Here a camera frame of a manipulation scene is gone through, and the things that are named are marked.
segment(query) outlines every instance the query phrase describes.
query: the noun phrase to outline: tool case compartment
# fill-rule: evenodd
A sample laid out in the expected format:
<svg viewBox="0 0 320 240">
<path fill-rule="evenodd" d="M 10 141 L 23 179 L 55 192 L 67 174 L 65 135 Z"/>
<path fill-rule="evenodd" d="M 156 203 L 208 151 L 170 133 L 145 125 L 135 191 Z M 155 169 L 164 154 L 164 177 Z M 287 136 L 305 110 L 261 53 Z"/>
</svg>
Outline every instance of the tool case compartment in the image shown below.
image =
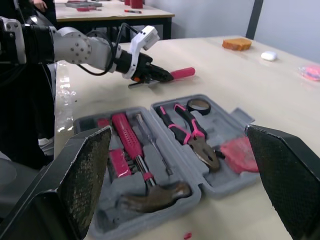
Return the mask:
<svg viewBox="0 0 320 240">
<path fill-rule="evenodd" d="M 127 209 L 121 209 L 117 207 L 118 197 L 124 194 L 144 196 L 147 193 L 146 184 L 141 172 L 135 172 L 132 173 L 132 175 L 119 178 L 112 177 L 113 173 L 110 171 L 110 165 L 108 165 L 99 202 L 89 229 L 89 234 L 92 235 L 94 239 L 128 239 L 144 230 L 154 228 L 168 219 L 176 218 L 181 214 L 190 211 L 201 199 L 201 190 L 196 184 L 195 179 L 193 179 L 192 173 L 187 166 L 185 166 L 179 152 L 171 147 L 167 136 L 163 135 L 161 131 L 156 130 L 157 126 L 155 126 L 154 117 L 147 109 L 135 107 L 83 117 L 74 122 L 74 130 L 76 133 L 79 133 L 98 128 L 99 124 L 104 123 L 104 120 L 110 120 L 112 115 L 117 113 L 126 114 L 134 133 L 143 146 L 145 163 L 152 172 L 156 183 L 160 186 L 168 186 L 181 181 L 187 182 L 191 188 L 192 194 L 187 198 L 177 200 L 174 205 L 166 209 L 152 213 L 138 213 Z M 137 122 L 134 119 L 136 114 L 141 114 L 144 123 L 149 127 L 161 156 L 157 156 L 158 153 L 155 151 L 155 148 L 148 139 L 143 137 L 143 133 L 138 128 Z M 113 129 L 109 151 L 119 148 L 123 149 L 124 146 L 121 143 L 117 132 Z M 169 164 L 172 175 L 169 176 L 166 173 L 166 168 L 161 157 Z"/>
<path fill-rule="evenodd" d="M 188 183 L 192 191 L 189 197 L 181 198 L 174 205 L 152 213 L 138 213 L 121 209 L 117 206 L 119 196 L 123 194 L 145 196 L 147 188 L 143 175 L 139 171 L 133 170 L 131 175 L 115 177 L 109 161 L 99 202 L 89 229 L 89 234 L 94 239 L 123 240 L 131 238 L 142 231 L 154 228 L 190 211 L 199 203 L 202 191 L 210 197 L 221 198 L 260 179 L 258 173 L 242 172 L 238 174 L 233 172 L 223 159 L 219 159 L 220 170 L 211 172 L 197 158 L 189 145 L 181 145 L 175 139 L 174 134 L 166 127 L 155 111 L 157 107 L 163 106 L 175 124 L 190 130 L 185 120 L 174 111 L 174 105 L 178 103 L 186 106 L 187 101 L 194 98 L 204 99 L 211 105 L 208 115 L 202 116 L 198 112 L 192 112 L 198 123 L 207 132 L 206 142 L 211 147 L 219 148 L 221 144 L 227 141 L 245 136 L 245 126 L 251 123 L 253 119 L 238 108 L 229 114 L 205 95 L 186 96 L 157 102 L 151 106 L 151 110 L 144 107 L 121 109 L 82 117 L 74 122 L 74 131 L 79 133 L 104 127 L 103 124 L 109 124 L 106 120 L 110 120 L 114 114 L 125 113 L 143 147 L 145 163 L 153 174 L 156 183 L 160 186 L 170 186 L 182 181 Z M 136 114 L 142 116 L 161 156 L 138 127 L 138 122 L 135 119 Z M 109 151 L 115 149 L 124 149 L 124 146 L 114 130 Z M 172 170 L 172 175 L 167 174 L 162 158 L 165 159 Z"/>
<path fill-rule="evenodd" d="M 175 139 L 173 132 L 165 126 L 155 109 L 162 106 L 175 124 L 190 130 L 187 122 L 174 110 L 175 104 L 186 106 L 190 99 L 203 99 L 211 105 L 208 115 L 202 116 L 197 111 L 192 111 L 191 114 L 194 115 L 199 125 L 207 132 L 206 142 L 213 149 L 219 149 L 221 145 L 231 140 L 245 138 L 245 127 L 252 123 L 254 119 L 239 108 L 229 114 L 210 98 L 201 94 L 157 102 L 151 105 L 151 113 L 156 119 L 159 128 L 172 141 L 173 146 L 179 149 L 180 154 L 184 155 L 182 159 L 190 167 L 201 189 L 213 198 L 222 198 L 259 180 L 259 173 L 247 171 L 243 171 L 240 174 L 235 173 L 226 161 L 221 158 L 219 158 L 220 170 L 212 172 L 198 159 L 189 145 L 181 145 Z"/>
</svg>

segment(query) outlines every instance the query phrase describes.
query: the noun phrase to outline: hammer head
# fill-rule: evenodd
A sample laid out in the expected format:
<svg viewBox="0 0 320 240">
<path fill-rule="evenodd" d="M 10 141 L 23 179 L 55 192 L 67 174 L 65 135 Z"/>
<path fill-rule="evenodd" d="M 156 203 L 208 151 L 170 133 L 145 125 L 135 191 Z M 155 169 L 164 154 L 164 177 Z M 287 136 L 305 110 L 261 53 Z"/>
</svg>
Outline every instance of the hammer head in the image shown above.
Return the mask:
<svg viewBox="0 0 320 240">
<path fill-rule="evenodd" d="M 178 199 L 187 198 L 191 194 L 190 186 L 185 182 L 178 182 L 168 189 L 155 185 L 149 188 L 147 196 L 121 196 L 117 205 L 139 213 L 152 213 L 168 208 Z"/>
</svg>

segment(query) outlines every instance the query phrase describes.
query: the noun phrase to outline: beige table surface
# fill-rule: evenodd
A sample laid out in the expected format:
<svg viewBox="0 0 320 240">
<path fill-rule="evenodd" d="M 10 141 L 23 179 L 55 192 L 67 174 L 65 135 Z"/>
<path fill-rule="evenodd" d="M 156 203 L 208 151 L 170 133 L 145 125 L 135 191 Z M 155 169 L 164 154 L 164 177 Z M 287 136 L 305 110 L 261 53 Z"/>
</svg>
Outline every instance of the beige table surface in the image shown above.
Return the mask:
<svg viewBox="0 0 320 240">
<path fill-rule="evenodd" d="M 130 10 L 123 2 L 118 0 L 101 1 L 101 11 L 79 12 L 75 8 L 66 7 L 67 0 L 55 0 L 55 12 L 58 22 L 70 21 L 101 21 L 101 20 L 120 20 L 120 19 L 151 19 L 151 18 L 172 18 L 175 15 L 171 12 L 163 11 L 151 6 L 143 6 L 141 14 L 125 12 Z"/>
<path fill-rule="evenodd" d="M 147 52 L 154 64 L 169 71 L 194 67 L 196 76 L 159 84 L 155 89 L 128 89 L 131 81 L 118 73 L 94 77 L 70 64 L 58 67 L 57 81 L 63 74 L 69 76 L 77 100 L 74 119 L 133 106 L 149 108 L 157 101 L 205 94 L 229 112 L 240 107 L 256 119 L 257 125 L 299 136 L 320 156 L 320 84 L 305 80 L 298 72 L 298 67 L 310 62 L 255 41 L 244 52 L 226 50 L 221 47 L 223 39 L 158 42 Z M 261 53 L 270 50 L 278 53 L 277 61 L 261 59 Z M 57 110 L 61 109 L 60 103 L 58 97 Z M 72 131 L 56 134 L 56 153 L 70 136 Z M 221 200 L 203 197 L 193 211 L 142 232 L 133 240 L 182 240 L 186 232 L 192 232 L 193 240 L 291 239 L 260 182 Z"/>
</svg>

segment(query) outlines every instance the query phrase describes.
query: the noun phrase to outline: pliers jaw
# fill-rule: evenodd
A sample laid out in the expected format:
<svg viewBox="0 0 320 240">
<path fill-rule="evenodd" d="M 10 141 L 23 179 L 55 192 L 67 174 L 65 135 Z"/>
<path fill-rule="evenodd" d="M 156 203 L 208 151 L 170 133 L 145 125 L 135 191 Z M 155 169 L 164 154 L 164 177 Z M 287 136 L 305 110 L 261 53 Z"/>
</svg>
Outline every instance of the pliers jaw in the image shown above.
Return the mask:
<svg viewBox="0 0 320 240">
<path fill-rule="evenodd" d="M 174 80 L 174 77 L 167 70 L 162 67 L 151 64 L 152 57 L 140 53 L 138 66 L 134 75 L 131 77 L 136 83 L 130 86 L 137 86 L 141 84 L 152 84 L 154 82 L 167 83 Z"/>
<path fill-rule="evenodd" d="M 197 157 L 205 163 L 210 170 L 217 172 L 220 169 L 220 162 L 215 151 L 207 144 L 204 137 L 194 137 L 188 141 L 189 146 Z"/>
</svg>

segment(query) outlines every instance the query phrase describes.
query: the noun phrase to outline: red cup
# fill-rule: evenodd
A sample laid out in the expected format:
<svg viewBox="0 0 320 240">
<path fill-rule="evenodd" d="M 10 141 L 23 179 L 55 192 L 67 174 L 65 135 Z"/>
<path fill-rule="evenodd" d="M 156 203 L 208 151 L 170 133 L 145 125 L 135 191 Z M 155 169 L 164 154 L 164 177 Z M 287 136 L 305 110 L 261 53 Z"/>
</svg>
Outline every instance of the red cup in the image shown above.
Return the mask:
<svg viewBox="0 0 320 240">
<path fill-rule="evenodd" d="M 132 9 L 143 9 L 144 1 L 143 0 L 131 0 L 131 8 Z"/>
</svg>

